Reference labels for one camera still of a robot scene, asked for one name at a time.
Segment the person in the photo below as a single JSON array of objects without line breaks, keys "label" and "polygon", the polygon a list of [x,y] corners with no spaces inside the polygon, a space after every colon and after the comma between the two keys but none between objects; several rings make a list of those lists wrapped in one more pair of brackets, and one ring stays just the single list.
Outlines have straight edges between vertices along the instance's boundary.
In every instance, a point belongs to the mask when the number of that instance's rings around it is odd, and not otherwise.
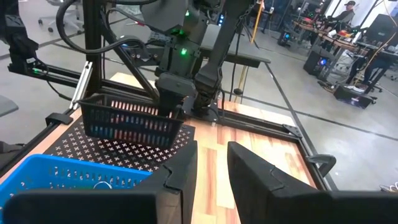
[{"label": "person", "polygon": [[[352,67],[351,67],[351,71],[349,73],[349,77],[346,81],[346,84],[350,84],[351,81],[353,80],[353,78],[357,75],[358,70],[360,67],[362,67],[362,65],[366,62],[365,58],[359,58],[357,59]],[[357,86],[357,88],[361,89],[361,90],[366,90],[370,81],[370,77],[372,75],[372,72],[374,69],[376,68],[381,68],[381,69],[388,69],[393,63],[393,60],[384,55],[384,54],[377,54],[373,60],[371,61],[371,63],[366,67],[365,72],[364,72],[364,79],[361,82],[360,85]]]},{"label": "person", "polygon": [[328,19],[329,22],[350,22],[352,18],[354,17],[354,6],[356,2],[355,1],[348,1],[345,4],[345,10],[338,16],[336,17],[330,17]]}]

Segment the black perforated metal riser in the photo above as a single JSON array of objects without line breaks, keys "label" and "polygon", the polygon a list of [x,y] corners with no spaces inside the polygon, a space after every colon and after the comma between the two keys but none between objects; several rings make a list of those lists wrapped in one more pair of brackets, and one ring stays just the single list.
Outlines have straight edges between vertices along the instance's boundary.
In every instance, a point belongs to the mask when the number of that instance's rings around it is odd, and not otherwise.
[{"label": "black perforated metal riser", "polygon": [[45,151],[51,156],[153,172],[194,140],[195,128],[183,125],[171,148],[88,137],[79,118]]}]

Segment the black computer tower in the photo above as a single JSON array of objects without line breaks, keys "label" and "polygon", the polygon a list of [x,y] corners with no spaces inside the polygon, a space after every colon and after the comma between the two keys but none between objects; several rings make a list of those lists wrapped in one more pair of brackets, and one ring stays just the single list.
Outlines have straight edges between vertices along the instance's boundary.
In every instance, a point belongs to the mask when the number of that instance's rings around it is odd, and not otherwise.
[{"label": "black computer tower", "polygon": [[325,49],[312,50],[303,66],[303,69],[313,76],[319,76],[330,59],[330,53]]}]

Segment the grey seat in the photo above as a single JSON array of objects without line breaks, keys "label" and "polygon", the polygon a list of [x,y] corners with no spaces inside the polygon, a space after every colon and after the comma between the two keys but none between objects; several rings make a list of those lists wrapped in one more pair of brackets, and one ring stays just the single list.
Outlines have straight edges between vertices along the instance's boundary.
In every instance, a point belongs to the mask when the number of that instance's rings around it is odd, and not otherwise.
[{"label": "grey seat", "polygon": [[0,117],[15,112],[19,107],[9,98],[0,95]]}]

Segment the dark grey desk top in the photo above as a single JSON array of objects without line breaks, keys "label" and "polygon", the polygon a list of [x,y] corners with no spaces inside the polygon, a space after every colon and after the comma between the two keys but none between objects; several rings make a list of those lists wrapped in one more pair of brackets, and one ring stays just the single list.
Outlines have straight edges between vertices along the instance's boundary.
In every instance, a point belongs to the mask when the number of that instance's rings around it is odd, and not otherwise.
[{"label": "dark grey desk top", "polygon": [[[218,25],[209,25],[207,27],[203,42],[201,44],[201,58],[208,58],[215,48],[215,40],[221,27]],[[271,63],[271,61],[263,56],[259,47],[250,43],[250,32],[244,30],[243,34],[235,34],[225,62],[246,65],[258,68],[260,63]]]}]

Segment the white office chair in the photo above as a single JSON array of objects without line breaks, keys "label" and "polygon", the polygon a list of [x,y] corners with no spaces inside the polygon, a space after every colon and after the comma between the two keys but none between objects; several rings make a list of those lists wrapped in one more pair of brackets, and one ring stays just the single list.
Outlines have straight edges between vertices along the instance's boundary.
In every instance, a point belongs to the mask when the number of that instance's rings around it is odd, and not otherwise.
[{"label": "white office chair", "polygon": [[[46,0],[52,6],[61,6],[65,0]],[[82,5],[81,0],[76,0],[73,4],[72,9],[68,9],[65,12],[63,18],[63,26],[72,27],[76,30],[77,34],[81,34],[84,29],[84,22],[81,19],[79,7]],[[38,24],[43,26],[44,20],[50,20],[47,26],[47,30],[50,33],[54,32],[56,17],[55,16],[44,16],[38,19]]]}]

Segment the silver metal rail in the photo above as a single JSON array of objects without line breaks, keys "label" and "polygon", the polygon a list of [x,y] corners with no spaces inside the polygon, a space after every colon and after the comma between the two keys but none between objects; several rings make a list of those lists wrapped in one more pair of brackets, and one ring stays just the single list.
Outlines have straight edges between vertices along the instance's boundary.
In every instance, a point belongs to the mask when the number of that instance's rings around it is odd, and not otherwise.
[{"label": "silver metal rail", "polygon": [[78,102],[84,98],[93,71],[92,66],[93,62],[86,61],[69,106],[72,110],[76,110],[78,108]]}]

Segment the black aluminium table frame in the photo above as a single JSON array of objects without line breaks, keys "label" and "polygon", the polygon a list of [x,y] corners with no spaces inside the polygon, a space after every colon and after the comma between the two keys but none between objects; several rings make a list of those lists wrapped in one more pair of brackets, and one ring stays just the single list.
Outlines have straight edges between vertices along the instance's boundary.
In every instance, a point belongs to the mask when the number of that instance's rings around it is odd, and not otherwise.
[{"label": "black aluminium table frame", "polygon": [[[83,3],[83,12],[86,14],[85,22],[94,23],[94,33],[87,34],[86,38],[90,40],[90,46],[97,47],[100,44],[100,36],[107,37],[108,31],[104,22],[104,12],[101,8],[107,0],[81,0]],[[88,94],[105,93],[122,98],[129,98],[146,103],[152,102],[152,95],[144,89],[128,86],[126,84],[116,83],[114,81],[105,80],[101,76],[100,65],[102,64],[100,55],[87,56],[94,63],[94,76],[90,78]],[[49,73],[44,77],[37,75],[25,75],[45,81],[55,82],[65,86],[76,87],[80,74],[67,70],[66,68],[54,67],[47,65]],[[322,177],[318,168],[319,164],[313,164],[307,161],[307,156],[318,154],[316,150],[309,149],[304,145],[306,136],[301,129],[288,127],[285,124],[277,124],[271,121],[265,121],[250,117],[248,115],[219,109],[217,112],[217,123],[231,128],[237,128],[258,134],[263,134],[272,138],[281,139],[298,145],[299,154],[305,161],[305,166],[309,169],[310,176],[319,189],[336,190],[337,187],[330,175]]]}]

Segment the black mesh basket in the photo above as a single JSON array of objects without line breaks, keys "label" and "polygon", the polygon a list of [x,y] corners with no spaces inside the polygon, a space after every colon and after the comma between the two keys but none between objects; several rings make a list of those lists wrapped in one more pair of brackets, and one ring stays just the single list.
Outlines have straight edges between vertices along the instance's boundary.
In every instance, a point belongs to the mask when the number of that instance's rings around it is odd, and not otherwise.
[{"label": "black mesh basket", "polygon": [[168,148],[183,124],[181,106],[162,116],[153,103],[113,95],[99,94],[78,103],[85,134],[98,139]]}]

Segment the black floor case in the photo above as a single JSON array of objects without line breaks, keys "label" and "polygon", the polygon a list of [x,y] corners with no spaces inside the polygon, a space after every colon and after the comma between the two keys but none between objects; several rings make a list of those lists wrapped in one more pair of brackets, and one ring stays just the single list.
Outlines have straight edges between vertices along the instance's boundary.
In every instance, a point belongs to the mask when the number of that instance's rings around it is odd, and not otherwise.
[{"label": "black floor case", "polygon": [[338,101],[361,109],[366,109],[369,105],[376,104],[377,100],[377,97],[375,96],[369,96],[368,94],[355,91],[353,88],[341,85],[336,88],[333,96]]}]

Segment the blue plastic basket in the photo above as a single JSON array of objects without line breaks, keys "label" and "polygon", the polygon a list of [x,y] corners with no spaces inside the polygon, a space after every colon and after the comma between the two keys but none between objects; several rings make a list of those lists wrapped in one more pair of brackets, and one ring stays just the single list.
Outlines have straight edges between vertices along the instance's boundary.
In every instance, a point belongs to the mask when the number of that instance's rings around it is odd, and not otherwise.
[{"label": "blue plastic basket", "polygon": [[34,154],[0,183],[0,223],[6,202],[27,190],[131,189],[150,175],[136,169]]}]

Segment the black rig bracket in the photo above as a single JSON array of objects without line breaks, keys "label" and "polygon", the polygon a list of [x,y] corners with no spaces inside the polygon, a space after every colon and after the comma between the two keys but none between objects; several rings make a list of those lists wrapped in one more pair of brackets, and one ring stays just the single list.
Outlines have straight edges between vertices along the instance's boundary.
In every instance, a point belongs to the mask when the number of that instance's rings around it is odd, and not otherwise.
[{"label": "black rig bracket", "polygon": [[0,0],[0,40],[9,46],[10,72],[38,77],[49,73],[48,66],[37,57],[38,43],[27,35],[18,0]]}]

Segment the black clamp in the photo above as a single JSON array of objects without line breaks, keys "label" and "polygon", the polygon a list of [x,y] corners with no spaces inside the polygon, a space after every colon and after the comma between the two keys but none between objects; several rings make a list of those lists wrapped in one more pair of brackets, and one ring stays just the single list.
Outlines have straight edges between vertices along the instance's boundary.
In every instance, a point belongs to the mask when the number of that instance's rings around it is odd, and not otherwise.
[{"label": "black clamp", "polygon": [[69,125],[73,121],[73,118],[67,114],[61,113],[51,113],[45,118],[46,125],[49,126],[51,124],[65,124]]},{"label": "black clamp", "polygon": [[322,177],[325,177],[335,166],[336,157],[329,154],[315,154],[312,156],[307,156],[307,161],[313,164],[319,164],[320,166],[318,170]]}]

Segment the black background monitor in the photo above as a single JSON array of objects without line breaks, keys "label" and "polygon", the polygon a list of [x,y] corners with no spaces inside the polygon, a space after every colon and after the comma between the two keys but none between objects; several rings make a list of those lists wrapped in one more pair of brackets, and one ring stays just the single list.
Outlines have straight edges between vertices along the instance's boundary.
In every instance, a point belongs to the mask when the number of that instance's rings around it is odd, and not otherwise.
[{"label": "black background monitor", "polygon": [[386,42],[395,34],[388,44],[396,46],[398,44],[398,17],[393,17],[393,20],[394,22],[388,15],[379,14],[364,35],[366,41]]}]

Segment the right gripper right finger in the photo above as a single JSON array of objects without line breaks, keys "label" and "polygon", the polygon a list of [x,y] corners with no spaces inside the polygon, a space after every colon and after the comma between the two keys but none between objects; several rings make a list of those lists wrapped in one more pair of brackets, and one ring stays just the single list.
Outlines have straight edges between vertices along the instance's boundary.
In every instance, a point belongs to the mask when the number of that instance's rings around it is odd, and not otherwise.
[{"label": "right gripper right finger", "polygon": [[318,190],[244,146],[228,143],[241,224],[398,224],[398,194]]}]

